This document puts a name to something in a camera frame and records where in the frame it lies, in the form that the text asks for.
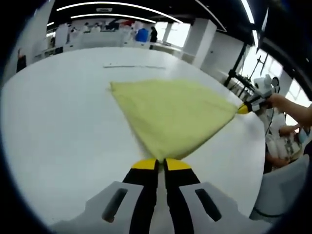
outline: yellow towel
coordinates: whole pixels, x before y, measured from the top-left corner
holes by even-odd
[[[186,80],[111,82],[111,88],[135,133],[160,161],[187,156],[237,112],[213,90]]]

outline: white pillar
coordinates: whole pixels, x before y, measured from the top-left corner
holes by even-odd
[[[216,26],[208,19],[195,19],[189,30],[183,51],[195,56],[193,65],[200,67],[215,36]]]
[[[215,32],[216,32],[216,25],[214,23],[212,23],[212,21],[208,21],[204,35],[201,39],[198,51],[195,55],[195,58],[193,60],[193,65],[195,67],[200,68],[201,65],[204,62],[204,59],[208,53],[208,50],[210,48],[211,42],[214,39],[215,36]]]
[[[168,23],[165,34],[164,34],[164,38],[162,39],[163,42],[167,41],[171,28],[172,28],[172,23]]]

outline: blue container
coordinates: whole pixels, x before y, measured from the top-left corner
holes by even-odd
[[[147,42],[147,39],[148,39],[148,30],[146,30],[145,28],[141,28],[140,30],[138,30],[136,34],[136,41]]]

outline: round white table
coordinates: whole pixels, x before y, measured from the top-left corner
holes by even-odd
[[[150,78],[187,78],[241,104],[186,62],[135,48],[63,53],[25,68],[5,84],[1,129],[7,163],[25,201],[45,224],[82,213],[87,200],[113,181],[122,181],[143,158],[108,88],[110,81]],[[221,189],[249,216],[261,185],[264,155],[262,122],[248,114],[236,116],[184,160],[201,182]]]

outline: cable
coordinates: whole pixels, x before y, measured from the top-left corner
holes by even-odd
[[[281,88],[280,88],[279,86],[274,87],[274,91],[275,91],[277,94],[279,93],[280,90],[281,90]],[[271,120],[270,120],[269,126],[268,126],[268,128],[267,128],[267,130],[266,130],[264,136],[266,136],[266,135],[268,134],[268,131],[269,131],[270,126],[271,126],[271,124],[272,124],[273,117],[274,117],[274,109],[273,109],[273,111],[272,111],[272,116],[271,116]]]
[[[268,126],[267,130],[265,131],[264,137],[266,137],[266,135],[268,134],[268,131],[269,131],[270,126],[271,126],[271,124],[272,124],[273,117],[274,117],[274,109],[273,109],[273,111],[272,111],[271,120],[270,120],[270,123],[269,123],[269,126]]]
[[[278,217],[281,217],[282,215],[284,215],[284,213],[282,213],[282,214],[265,214],[255,207],[253,208],[253,210],[256,211],[259,215],[266,217],[266,218],[278,218]]]
[[[244,53],[244,61],[243,61],[243,64],[242,64],[242,70],[241,70],[241,72],[240,72],[240,75],[242,76],[243,75],[243,70],[244,70],[244,65],[245,65],[245,61],[246,61],[246,51],[245,51],[245,53]]]

